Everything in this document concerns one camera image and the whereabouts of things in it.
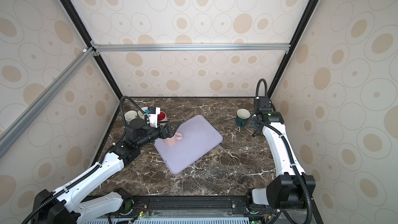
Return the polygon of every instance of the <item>purple tray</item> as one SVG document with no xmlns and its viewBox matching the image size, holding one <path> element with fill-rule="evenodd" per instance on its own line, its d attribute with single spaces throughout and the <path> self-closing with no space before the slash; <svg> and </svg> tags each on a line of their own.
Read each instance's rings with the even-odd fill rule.
<svg viewBox="0 0 398 224">
<path fill-rule="evenodd" d="M 182 123 L 177 132 L 182 139 L 174 146 L 167 146 L 160 138 L 155 141 L 156 149 L 173 174 L 180 173 L 222 142 L 221 134 L 202 115 Z"/>
</svg>

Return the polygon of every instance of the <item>patterned wallpaper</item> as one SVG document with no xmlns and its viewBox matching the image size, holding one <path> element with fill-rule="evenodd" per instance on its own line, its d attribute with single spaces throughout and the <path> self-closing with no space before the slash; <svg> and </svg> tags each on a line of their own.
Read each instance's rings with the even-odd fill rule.
<svg viewBox="0 0 398 224">
<path fill-rule="evenodd" d="M 325 223 L 396 223 L 397 0 L 322 0 L 272 100 Z"/>
<path fill-rule="evenodd" d="M 98 44 L 289 42 L 308 0 L 74 0 Z"/>
<path fill-rule="evenodd" d="M 102 52 L 124 95 L 156 97 L 254 96 L 270 85 L 285 52 Z"/>
<path fill-rule="evenodd" d="M 57 0 L 0 0 L 0 135 L 85 47 Z"/>
<path fill-rule="evenodd" d="M 0 223 L 32 211 L 36 194 L 85 171 L 118 100 L 90 58 L 0 159 Z"/>
</svg>

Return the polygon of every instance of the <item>dark green mug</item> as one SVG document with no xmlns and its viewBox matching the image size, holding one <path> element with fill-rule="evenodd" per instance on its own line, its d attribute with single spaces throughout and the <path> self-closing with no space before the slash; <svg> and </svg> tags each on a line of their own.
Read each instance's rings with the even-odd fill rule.
<svg viewBox="0 0 398 224">
<path fill-rule="evenodd" d="M 238 127 L 245 127 L 246 123 L 249 121 L 250 118 L 250 112 L 244 108 L 239 109 L 236 111 L 236 125 Z"/>
</svg>

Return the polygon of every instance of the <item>mug handle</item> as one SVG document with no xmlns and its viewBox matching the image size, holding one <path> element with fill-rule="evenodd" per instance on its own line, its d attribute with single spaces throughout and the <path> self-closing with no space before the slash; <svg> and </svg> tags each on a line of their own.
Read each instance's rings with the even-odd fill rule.
<svg viewBox="0 0 398 224">
<path fill-rule="evenodd" d="M 181 133 L 179 133 L 179 132 L 176 132 L 174 135 L 178 135 L 177 137 L 176 137 L 176 139 L 182 139 L 182 134 Z"/>
</svg>

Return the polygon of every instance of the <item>marble tabletop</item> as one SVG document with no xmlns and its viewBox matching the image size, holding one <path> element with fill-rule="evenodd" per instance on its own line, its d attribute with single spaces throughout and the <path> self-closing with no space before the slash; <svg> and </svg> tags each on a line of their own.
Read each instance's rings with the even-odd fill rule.
<svg viewBox="0 0 398 224">
<path fill-rule="evenodd" d="M 252 138 L 253 129 L 238 128 L 236 111 L 252 112 L 252 98 L 136 98 L 140 107 L 157 106 L 169 121 L 187 121 L 200 114 L 222 135 L 223 141 L 177 175 L 172 174 L 153 145 L 120 172 L 108 178 L 91 195 L 106 195 L 122 187 L 132 195 L 244 195 L 266 187 L 275 178 L 275 164 L 263 135 Z M 125 112 L 137 110 L 129 101 Z M 123 132 L 117 117 L 102 150 Z"/>
</svg>

